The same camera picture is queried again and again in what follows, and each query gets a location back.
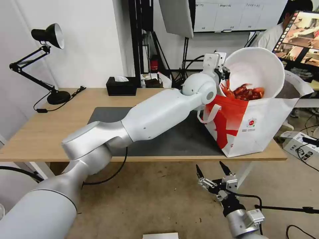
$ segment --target desk lamp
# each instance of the desk lamp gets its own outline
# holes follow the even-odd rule
[[[57,23],[51,24],[50,26],[47,27],[45,30],[41,29],[33,29],[31,31],[31,35],[34,40],[37,40],[40,42],[42,45],[38,50],[32,52],[31,54],[27,55],[26,57],[22,58],[21,60],[11,63],[9,65],[10,69],[19,73],[20,75],[28,78],[29,80],[33,81],[34,83],[37,83],[38,85],[46,88],[49,90],[51,93],[47,98],[47,101],[51,105],[59,105],[63,104],[67,101],[70,100],[71,96],[68,92],[66,91],[58,91],[55,89],[54,85],[51,85],[49,83],[46,83],[42,80],[38,80],[34,78],[33,76],[25,73],[23,71],[23,68],[26,66],[32,64],[33,62],[36,62],[37,60],[41,59],[42,57],[50,54],[50,48],[47,44],[47,42],[50,42],[52,45],[54,45],[57,48],[63,49],[64,48],[64,38],[62,35],[62,30],[60,26]],[[34,54],[44,51],[44,54],[40,55],[39,57],[32,59],[32,60],[27,60],[29,57],[33,56]]]

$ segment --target white shirt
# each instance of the white shirt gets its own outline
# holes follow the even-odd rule
[[[263,34],[259,34],[250,46],[266,48],[267,50],[272,51],[281,37],[282,32],[282,23],[280,23],[277,26],[266,30]]]

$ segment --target black desk mat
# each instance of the black desk mat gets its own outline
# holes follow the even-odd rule
[[[97,107],[88,123],[122,120],[130,107]],[[111,149],[113,156],[125,156],[125,149]],[[224,155],[205,126],[198,121],[197,112],[158,137],[134,142],[129,156],[209,156]]]

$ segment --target logo on bag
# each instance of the logo on bag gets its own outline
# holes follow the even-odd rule
[[[256,119],[251,118],[247,121],[246,129],[243,129],[242,132],[255,131],[255,126],[256,126]]]

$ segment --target lamp base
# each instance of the lamp base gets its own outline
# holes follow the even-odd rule
[[[47,97],[47,101],[50,105],[59,105],[68,102],[71,98],[70,93],[66,91],[51,92]]]

